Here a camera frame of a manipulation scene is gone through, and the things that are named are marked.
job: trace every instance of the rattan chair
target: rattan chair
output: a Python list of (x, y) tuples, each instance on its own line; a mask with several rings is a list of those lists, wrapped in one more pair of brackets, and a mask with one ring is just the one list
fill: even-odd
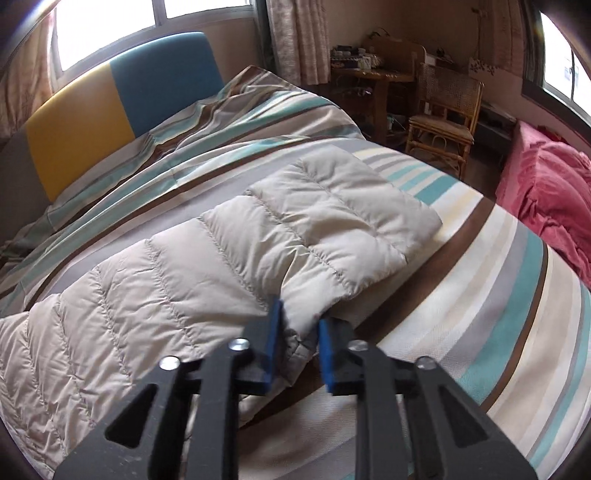
[[(426, 104), (432, 114), (415, 115), (409, 120), (406, 153), (419, 148), (450, 166), (463, 180), (474, 131), (478, 122), (483, 84), (449, 69), (422, 64), (419, 68), (417, 98), (420, 112)], [(448, 119), (456, 112), (463, 124)]]

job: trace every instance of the screw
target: screw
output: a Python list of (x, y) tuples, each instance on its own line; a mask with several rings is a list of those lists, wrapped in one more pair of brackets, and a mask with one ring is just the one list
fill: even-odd
[(363, 340), (351, 340), (347, 348), (352, 352), (364, 352), (368, 349), (368, 343)]
[(165, 356), (158, 364), (162, 370), (176, 370), (181, 361), (175, 356)]
[(245, 338), (235, 338), (234, 340), (230, 341), (228, 347), (230, 350), (234, 350), (235, 352), (242, 352), (244, 350), (248, 350), (251, 347), (251, 343)]
[(437, 362), (430, 356), (422, 356), (417, 360), (417, 367), (421, 370), (433, 370), (437, 368)]

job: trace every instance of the puffer jacket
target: puffer jacket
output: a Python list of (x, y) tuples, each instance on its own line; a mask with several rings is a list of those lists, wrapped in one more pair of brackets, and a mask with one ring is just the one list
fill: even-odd
[(288, 344), (277, 392), (314, 353), (305, 340), (320, 315), (404, 268), (440, 225), (342, 150), (303, 157), (0, 320), (2, 420), (50, 478), (160, 358), (207, 355), (264, 315), (270, 294)]

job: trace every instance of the pink blanket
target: pink blanket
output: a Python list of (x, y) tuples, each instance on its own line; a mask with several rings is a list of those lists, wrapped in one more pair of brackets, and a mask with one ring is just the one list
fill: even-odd
[(496, 202), (516, 216), (591, 288), (591, 163), (519, 122)]

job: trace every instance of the striped bedsheet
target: striped bedsheet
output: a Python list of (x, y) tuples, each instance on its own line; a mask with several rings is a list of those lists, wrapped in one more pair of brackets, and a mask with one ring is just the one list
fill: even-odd
[[(384, 302), (358, 336), (390, 356), (436, 358), (549, 478), (591, 413), (589, 291), (537, 236), (465, 184), (387, 148), (339, 145), (443, 221), (421, 258), (367, 292)], [(312, 362), (241, 431), (241, 478), (353, 479), (354, 435), (354, 398), (331, 398)]]
[[(328, 100), (260, 69), (105, 159), (24, 229), (3, 253), (0, 317), (63, 291), (105, 258), (324, 144), (354, 154), (443, 221), (407, 269), (365, 291), (367, 302), (335, 313), (391, 356), (436, 358), (540, 479), (549, 478), (591, 413), (589, 291), (481, 194), (362, 140)], [(241, 430), (241, 478), (352, 478), (354, 435), (354, 400), (331, 398), (311, 362)]]

